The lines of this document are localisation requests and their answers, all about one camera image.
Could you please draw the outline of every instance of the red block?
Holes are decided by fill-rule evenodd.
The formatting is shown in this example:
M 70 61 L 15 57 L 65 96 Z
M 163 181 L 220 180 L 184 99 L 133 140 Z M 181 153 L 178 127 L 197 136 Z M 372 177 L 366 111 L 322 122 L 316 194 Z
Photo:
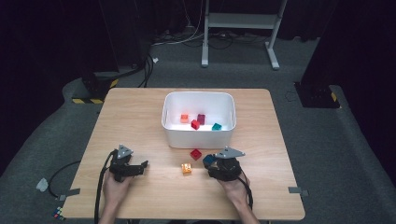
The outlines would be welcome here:
M 198 114 L 197 120 L 200 124 L 205 125 L 205 115 Z
M 198 130 L 199 126 L 200 126 L 200 123 L 196 119 L 193 119 L 191 122 L 191 127 L 195 130 Z
M 195 150 L 193 150 L 193 151 L 190 153 L 190 155 L 192 156 L 193 159 L 198 160 L 198 159 L 201 158 L 202 153 L 201 153 L 198 149 L 195 149 Z

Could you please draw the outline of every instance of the forearm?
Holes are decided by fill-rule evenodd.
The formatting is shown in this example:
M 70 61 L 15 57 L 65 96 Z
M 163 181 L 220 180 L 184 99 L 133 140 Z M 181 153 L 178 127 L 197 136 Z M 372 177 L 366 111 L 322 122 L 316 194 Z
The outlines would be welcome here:
M 106 204 L 99 219 L 99 224 L 114 224 L 117 211 L 118 206 L 116 204 Z
M 256 218 L 253 211 L 250 209 L 247 203 L 234 203 L 233 206 L 236 208 L 242 223 L 259 223 L 260 221 Z

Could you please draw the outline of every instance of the white metal stand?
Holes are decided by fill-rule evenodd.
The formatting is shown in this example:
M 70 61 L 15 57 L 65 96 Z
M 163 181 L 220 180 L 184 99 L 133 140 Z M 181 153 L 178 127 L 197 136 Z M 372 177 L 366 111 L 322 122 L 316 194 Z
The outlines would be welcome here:
M 208 31 L 209 27 L 227 27 L 227 28 L 251 28 L 251 29 L 268 29 L 273 30 L 269 42 L 265 42 L 265 49 L 271 61 L 274 70 L 279 69 L 274 53 L 274 44 L 277 31 L 282 21 L 283 12 L 288 0 L 282 0 L 280 9 L 276 15 L 257 15 L 257 14 L 235 14 L 235 13 L 209 13 L 209 0 L 205 5 L 205 28 L 204 43 L 202 47 L 202 67 L 209 66 L 209 48 L 208 48 Z

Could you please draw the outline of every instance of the black stand base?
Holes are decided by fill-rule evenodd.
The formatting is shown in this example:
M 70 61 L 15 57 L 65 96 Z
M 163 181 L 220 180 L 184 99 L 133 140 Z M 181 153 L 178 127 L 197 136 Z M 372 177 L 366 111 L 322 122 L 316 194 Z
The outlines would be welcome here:
M 76 86 L 72 101 L 75 104 L 102 104 L 108 91 L 115 87 L 117 82 L 117 79 L 98 80 L 93 85 L 81 80 Z
M 303 86 L 299 82 L 294 87 L 300 97 L 303 107 L 311 108 L 340 108 L 337 97 L 329 87 L 313 91 L 310 86 Z

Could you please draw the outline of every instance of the wooden table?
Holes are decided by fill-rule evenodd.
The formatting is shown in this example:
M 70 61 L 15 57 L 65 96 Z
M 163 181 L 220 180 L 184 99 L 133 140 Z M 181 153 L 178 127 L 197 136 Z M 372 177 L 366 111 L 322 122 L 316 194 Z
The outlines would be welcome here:
M 253 211 L 261 220 L 300 220 L 305 212 L 288 151 L 267 90 L 253 89 L 112 89 L 106 97 L 92 137 L 83 155 L 68 197 L 65 217 L 93 217 L 98 177 L 106 157 L 119 144 L 134 151 L 131 164 L 148 161 L 137 176 L 117 217 L 160 219 L 238 219 L 222 187 L 208 176 L 202 158 L 218 152 L 201 150 L 195 161 L 192 149 L 167 145 L 161 124 L 165 96 L 172 91 L 221 91 L 234 99 L 236 127 L 229 147 L 244 151 L 241 167 L 251 181 Z M 181 163 L 189 162 L 191 175 Z

